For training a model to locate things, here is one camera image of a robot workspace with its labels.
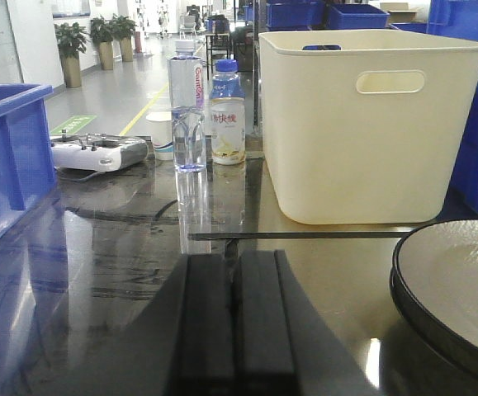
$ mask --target white plastic bin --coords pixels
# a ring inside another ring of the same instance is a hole
[[[269,32],[259,42],[264,152],[286,216],[384,224],[439,213],[478,42],[385,29]]]

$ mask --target bottle cap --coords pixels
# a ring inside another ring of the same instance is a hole
[[[195,52],[194,40],[176,40],[175,45],[177,52]]]
[[[235,59],[220,59],[215,64],[217,72],[236,72],[239,70]]]

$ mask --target blue bottle cap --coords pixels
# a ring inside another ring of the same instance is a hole
[[[219,59],[215,64],[217,72],[236,72],[239,70],[235,59]]]

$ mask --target bin handle hole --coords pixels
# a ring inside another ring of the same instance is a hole
[[[356,89],[362,94],[416,93],[426,83],[421,70],[381,70],[361,73]]]

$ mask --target white cup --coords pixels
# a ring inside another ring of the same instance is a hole
[[[150,126],[150,141],[154,157],[161,161],[173,159],[173,132],[170,111],[155,111],[147,115]]]

